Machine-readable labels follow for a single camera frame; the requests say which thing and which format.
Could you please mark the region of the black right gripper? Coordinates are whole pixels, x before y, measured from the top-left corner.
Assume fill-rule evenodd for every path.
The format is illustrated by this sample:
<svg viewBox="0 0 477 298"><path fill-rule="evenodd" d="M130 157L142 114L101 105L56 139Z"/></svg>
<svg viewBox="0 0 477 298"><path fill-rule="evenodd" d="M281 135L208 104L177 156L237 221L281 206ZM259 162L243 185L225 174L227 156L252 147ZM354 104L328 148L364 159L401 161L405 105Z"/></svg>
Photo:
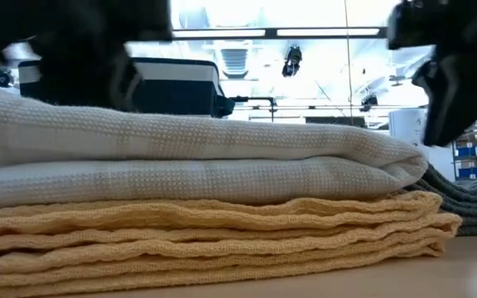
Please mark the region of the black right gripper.
<svg viewBox="0 0 477 298"><path fill-rule="evenodd" d="M446 147L477 121L477 44L436 46L412 82L428 96L424 145Z"/></svg>

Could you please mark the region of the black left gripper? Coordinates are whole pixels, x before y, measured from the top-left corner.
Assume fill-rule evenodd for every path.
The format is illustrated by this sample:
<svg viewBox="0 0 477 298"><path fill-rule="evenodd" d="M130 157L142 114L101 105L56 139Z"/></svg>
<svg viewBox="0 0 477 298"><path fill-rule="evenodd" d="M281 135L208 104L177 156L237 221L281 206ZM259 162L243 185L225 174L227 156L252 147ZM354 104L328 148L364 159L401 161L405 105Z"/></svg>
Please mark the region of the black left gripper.
<svg viewBox="0 0 477 298"><path fill-rule="evenodd" d="M142 76L124 42L102 37L43 35L31 40L41 57L31 96L61 106L135 112L133 94Z"/></svg>

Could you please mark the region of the grey towel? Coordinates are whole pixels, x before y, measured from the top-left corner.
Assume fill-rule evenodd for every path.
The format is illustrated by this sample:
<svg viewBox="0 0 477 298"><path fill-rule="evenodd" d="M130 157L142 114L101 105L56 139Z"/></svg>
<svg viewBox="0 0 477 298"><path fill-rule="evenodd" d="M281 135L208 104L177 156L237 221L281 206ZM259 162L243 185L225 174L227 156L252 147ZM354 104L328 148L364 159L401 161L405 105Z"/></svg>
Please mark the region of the grey towel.
<svg viewBox="0 0 477 298"><path fill-rule="evenodd" d="M446 179L432 165L416 183L406 186L406 191L428 191L442 197L440 211L459 215L462 225L459 236L477 236L477 180L460 185Z"/></svg>

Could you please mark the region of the white towel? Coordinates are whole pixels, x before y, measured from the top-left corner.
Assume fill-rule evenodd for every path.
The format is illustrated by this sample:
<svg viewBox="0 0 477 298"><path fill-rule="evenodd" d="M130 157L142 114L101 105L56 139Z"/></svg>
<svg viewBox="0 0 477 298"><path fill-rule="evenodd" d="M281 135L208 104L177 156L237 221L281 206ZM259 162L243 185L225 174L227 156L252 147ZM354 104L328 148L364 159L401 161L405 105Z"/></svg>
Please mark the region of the white towel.
<svg viewBox="0 0 477 298"><path fill-rule="evenodd" d="M414 146L344 125L62 107L0 90L0 208L125 199L362 199L419 180Z"/></svg>

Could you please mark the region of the pale orange waffle towel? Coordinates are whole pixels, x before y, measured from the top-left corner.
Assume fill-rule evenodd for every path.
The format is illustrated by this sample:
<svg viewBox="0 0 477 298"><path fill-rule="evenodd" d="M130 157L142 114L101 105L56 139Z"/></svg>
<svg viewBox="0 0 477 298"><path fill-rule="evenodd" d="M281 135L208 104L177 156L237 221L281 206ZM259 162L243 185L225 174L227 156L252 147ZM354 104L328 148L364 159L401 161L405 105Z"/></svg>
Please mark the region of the pale orange waffle towel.
<svg viewBox="0 0 477 298"><path fill-rule="evenodd" d="M461 224L441 197L252 206L129 200L0 209L0 298L187 286L439 257Z"/></svg>

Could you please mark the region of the white cabinet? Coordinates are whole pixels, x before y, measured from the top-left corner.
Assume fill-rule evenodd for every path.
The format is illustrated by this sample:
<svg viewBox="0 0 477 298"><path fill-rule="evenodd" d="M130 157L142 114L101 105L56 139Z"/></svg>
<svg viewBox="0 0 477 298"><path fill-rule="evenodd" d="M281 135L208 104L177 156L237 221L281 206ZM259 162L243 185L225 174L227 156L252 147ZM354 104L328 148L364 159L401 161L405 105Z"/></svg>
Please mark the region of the white cabinet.
<svg viewBox="0 0 477 298"><path fill-rule="evenodd" d="M452 147L427 147L422 143L426 126L425 108L405 108L389 113L389 134L418 147L446 179L455 180Z"/></svg>

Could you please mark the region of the navy white striped fabric bin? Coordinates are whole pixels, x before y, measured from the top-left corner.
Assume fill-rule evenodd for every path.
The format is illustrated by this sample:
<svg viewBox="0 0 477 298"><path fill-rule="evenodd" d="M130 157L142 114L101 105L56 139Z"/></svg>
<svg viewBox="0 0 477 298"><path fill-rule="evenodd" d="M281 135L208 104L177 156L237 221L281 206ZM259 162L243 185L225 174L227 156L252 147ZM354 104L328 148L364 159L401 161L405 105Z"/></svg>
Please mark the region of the navy white striped fabric bin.
<svg viewBox="0 0 477 298"><path fill-rule="evenodd" d="M218 66L212 61L133 57L132 62L142 76L132 94L133 105L140 113L225 118L234 110L235 102L225 97L219 86ZM47 90L41 86L39 66L38 60L18 64L23 98L55 105L111 107L80 95L72 99L67 92Z"/></svg>

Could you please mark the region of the black monitor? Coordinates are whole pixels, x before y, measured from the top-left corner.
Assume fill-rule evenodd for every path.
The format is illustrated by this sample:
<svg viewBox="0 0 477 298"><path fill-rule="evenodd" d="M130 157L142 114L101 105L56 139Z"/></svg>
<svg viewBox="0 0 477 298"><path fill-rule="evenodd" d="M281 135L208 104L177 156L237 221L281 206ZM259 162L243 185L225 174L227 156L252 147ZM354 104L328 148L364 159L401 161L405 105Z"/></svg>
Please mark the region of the black monitor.
<svg viewBox="0 0 477 298"><path fill-rule="evenodd" d="M305 117L306 123L314 124L335 124L335 125L347 125L353 127L366 128L366 122L363 117Z"/></svg>

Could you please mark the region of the grey ceiling air vent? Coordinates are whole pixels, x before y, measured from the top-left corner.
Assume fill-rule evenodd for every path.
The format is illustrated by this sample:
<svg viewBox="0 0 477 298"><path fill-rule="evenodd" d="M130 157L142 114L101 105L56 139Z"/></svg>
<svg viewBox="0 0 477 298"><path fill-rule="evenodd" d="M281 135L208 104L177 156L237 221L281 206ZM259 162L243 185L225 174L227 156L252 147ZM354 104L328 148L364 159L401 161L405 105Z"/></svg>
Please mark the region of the grey ceiling air vent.
<svg viewBox="0 0 477 298"><path fill-rule="evenodd" d="M248 50L222 49L223 72L229 79L243 79L248 74Z"/></svg>

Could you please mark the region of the thin black stand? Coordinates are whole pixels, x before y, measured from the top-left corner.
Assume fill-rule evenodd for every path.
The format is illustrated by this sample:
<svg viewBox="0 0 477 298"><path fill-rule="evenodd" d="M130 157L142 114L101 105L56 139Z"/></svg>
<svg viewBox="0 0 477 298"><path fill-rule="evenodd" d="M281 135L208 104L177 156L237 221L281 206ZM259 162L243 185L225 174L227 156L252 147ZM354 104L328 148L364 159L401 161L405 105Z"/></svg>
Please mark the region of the thin black stand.
<svg viewBox="0 0 477 298"><path fill-rule="evenodd" d="M235 107L237 108L239 103L247 103L249 101L268 101L270 103L270 109L268 109L268 111L270 112L271 114L271 122L273 123L274 122L274 113L276 112L276 109L275 109L275 106L277 105L276 104L276 101L275 101L275 98L273 97L247 97L247 96L236 96L236 97L232 97L232 100L235 102Z"/></svg>

